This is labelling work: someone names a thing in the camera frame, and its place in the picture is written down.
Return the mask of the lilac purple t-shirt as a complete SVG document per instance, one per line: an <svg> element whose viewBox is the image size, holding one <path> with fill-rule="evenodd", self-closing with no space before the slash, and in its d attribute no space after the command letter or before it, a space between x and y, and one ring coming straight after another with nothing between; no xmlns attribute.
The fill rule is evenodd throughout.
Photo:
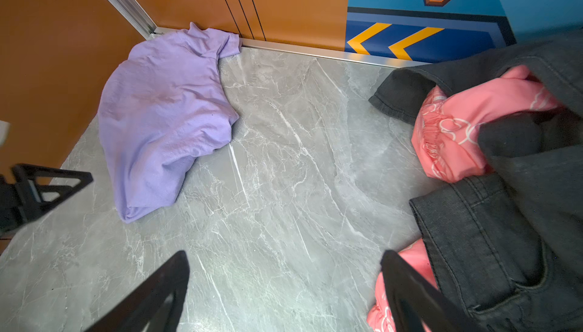
<svg viewBox="0 0 583 332"><path fill-rule="evenodd" d="M240 51L237 34L191 25L139 43L109 77L97 117L124 222L173 205L195 160L232 140L219 61Z"/></svg>

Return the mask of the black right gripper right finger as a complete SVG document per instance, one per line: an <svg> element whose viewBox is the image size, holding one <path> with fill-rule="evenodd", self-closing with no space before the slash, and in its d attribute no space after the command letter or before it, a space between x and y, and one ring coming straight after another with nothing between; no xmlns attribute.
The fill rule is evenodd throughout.
<svg viewBox="0 0 583 332"><path fill-rule="evenodd" d="M397 252L386 250L380 265L397 331L482 330Z"/></svg>

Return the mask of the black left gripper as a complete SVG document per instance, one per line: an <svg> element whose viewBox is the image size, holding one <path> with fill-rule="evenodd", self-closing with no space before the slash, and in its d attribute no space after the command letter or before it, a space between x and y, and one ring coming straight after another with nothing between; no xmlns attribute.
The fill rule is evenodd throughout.
<svg viewBox="0 0 583 332"><path fill-rule="evenodd" d="M15 184L1 176L1 234L36 221L94 181L88 172L23 163L14 165L12 173Z"/></svg>

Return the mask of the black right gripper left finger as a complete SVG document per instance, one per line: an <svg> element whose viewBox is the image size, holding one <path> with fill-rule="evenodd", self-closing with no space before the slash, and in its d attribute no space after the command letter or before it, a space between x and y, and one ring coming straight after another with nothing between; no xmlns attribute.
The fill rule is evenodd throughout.
<svg viewBox="0 0 583 332"><path fill-rule="evenodd" d="M89 331L176 331L184 309L190 268L176 252Z"/></svg>

